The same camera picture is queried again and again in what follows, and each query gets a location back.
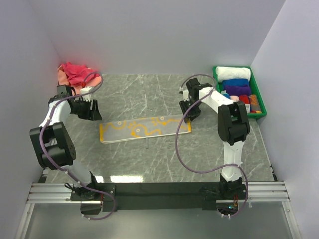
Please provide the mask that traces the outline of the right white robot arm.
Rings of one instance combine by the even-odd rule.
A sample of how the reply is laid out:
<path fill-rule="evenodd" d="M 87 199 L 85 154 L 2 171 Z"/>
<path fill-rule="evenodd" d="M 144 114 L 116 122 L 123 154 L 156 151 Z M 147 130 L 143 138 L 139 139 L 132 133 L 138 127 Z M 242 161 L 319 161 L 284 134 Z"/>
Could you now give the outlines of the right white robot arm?
<path fill-rule="evenodd" d="M 221 169 L 218 194 L 230 199 L 241 192 L 247 192 L 247 187 L 242 184 L 244 172 L 241 168 L 244 142 L 250 133 L 245 104 L 225 97 L 209 83 L 199 83 L 195 76 L 189 77 L 184 84 L 186 90 L 180 87 L 183 100 L 179 102 L 183 117 L 175 135 L 175 151 L 179 161 L 182 159 L 177 139 L 181 124 L 199 117 L 201 114 L 199 106 L 204 103 L 217 113 L 217 132 L 224 147 L 223 165 L 215 169 L 216 171 Z"/>

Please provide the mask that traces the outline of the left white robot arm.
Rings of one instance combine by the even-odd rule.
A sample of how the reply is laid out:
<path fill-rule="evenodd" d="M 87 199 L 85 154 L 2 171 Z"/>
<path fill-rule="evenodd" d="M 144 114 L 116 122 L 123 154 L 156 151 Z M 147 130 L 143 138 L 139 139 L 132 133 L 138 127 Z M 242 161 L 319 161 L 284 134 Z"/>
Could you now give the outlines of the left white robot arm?
<path fill-rule="evenodd" d="M 57 94 L 48 101 L 45 119 L 29 131 L 39 165 L 68 175 L 73 181 L 71 190 L 89 200 L 99 197 L 100 187 L 93 173 L 76 161 L 76 149 L 65 122 L 69 115 L 82 120 L 102 120 L 97 100 L 91 99 L 96 90 L 97 87 L 86 86 L 76 94 L 71 86 L 58 86 Z"/>

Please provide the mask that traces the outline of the yellow grey patterned towel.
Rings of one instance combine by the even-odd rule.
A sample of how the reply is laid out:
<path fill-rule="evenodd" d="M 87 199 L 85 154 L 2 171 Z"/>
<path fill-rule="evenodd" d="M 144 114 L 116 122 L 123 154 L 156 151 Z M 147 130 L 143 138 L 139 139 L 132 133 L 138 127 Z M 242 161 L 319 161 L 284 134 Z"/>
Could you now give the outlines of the yellow grey patterned towel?
<path fill-rule="evenodd" d="M 191 123 L 179 123 L 182 115 L 158 116 L 122 121 L 101 123 L 99 140 L 110 144 L 136 139 L 175 135 L 180 125 L 179 133 L 191 133 Z"/>

